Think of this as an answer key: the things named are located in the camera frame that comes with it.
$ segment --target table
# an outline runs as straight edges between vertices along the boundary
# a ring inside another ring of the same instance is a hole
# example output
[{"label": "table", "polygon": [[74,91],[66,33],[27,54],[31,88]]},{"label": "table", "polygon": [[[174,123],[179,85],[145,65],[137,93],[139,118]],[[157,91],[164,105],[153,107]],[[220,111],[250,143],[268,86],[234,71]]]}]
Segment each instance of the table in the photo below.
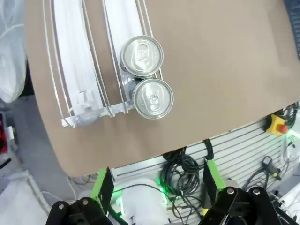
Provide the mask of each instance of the table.
[{"label": "table", "polygon": [[[102,75],[115,104],[120,100],[102,3],[86,0],[86,5]],[[87,127],[62,127],[47,58],[43,3],[27,0],[25,6],[26,48],[39,110],[58,161],[70,176],[160,155],[300,98],[300,63],[282,0],[146,0],[154,37],[165,53],[164,80],[175,95],[172,111],[156,121],[131,111]],[[49,0],[45,11],[49,21]]]}]

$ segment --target floor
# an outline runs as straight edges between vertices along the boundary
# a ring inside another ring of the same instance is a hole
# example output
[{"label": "floor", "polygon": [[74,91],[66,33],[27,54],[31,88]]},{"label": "floor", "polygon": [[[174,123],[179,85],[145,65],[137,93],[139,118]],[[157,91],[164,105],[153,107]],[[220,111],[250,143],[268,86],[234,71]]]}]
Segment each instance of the floor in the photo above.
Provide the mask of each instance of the floor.
[{"label": "floor", "polygon": [[[63,200],[73,199],[67,175],[61,169],[52,150],[35,97],[21,97],[8,107],[11,108],[13,112],[12,116],[15,122],[16,139],[19,146],[17,155],[21,159],[23,167],[30,171],[42,191],[51,192]],[[13,170],[14,166],[15,165],[11,164],[6,168],[6,171],[8,169]],[[78,183],[85,183],[87,178],[74,178],[74,180]],[[293,176],[288,182],[281,185],[279,189],[285,194],[299,182],[300,177]],[[86,185],[71,183],[77,195],[84,190],[90,190],[93,186],[92,182]],[[2,179],[0,180],[0,192],[4,186],[5,180]],[[54,197],[45,197],[50,205],[57,201]]]}]

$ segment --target silver can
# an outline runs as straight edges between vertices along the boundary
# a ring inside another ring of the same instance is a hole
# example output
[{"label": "silver can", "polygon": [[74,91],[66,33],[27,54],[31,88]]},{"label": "silver can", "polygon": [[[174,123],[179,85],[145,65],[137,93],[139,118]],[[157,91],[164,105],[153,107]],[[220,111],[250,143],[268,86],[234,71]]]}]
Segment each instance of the silver can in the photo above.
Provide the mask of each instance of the silver can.
[{"label": "silver can", "polygon": [[159,79],[145,79],[133,91],[133,103],[140,115],[155,120],[166,116],[174,103],[171,87]]},{"label": "silver can", "polygon": [[130,39],[121,51],[121,68],[138,78],[149,78],[163,64],[164,53],[157,40],[149,36]]}]

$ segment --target plastic bag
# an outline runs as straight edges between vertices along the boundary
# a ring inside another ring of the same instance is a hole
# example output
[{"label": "plastic bag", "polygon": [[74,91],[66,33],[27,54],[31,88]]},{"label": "plastic bag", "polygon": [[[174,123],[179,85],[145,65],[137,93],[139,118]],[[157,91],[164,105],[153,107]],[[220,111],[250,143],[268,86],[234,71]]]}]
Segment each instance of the plastic bag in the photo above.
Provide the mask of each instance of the plastic bag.
[{"label": "plastic bag", "polygon": [[11,103],[26,78],[24,1],[0,0],[0,98]]}]

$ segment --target can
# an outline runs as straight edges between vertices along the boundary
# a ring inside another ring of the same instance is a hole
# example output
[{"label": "can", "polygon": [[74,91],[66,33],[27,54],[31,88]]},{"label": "can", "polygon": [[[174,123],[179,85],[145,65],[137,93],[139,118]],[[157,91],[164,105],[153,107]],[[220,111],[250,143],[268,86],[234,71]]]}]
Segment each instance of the can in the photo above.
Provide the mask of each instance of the can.
[{"label": "can", "polygon": [[166,116],[174,103],[171,87],[164,81],[149,78],[137,84],[132,100],[137,112],[151,120]]},{"label": "can", "polygon": [[149,78],[163,64],[164,53],[157,40],[149,36],[130,39],[121,50],[121,68],[138,78]]}]

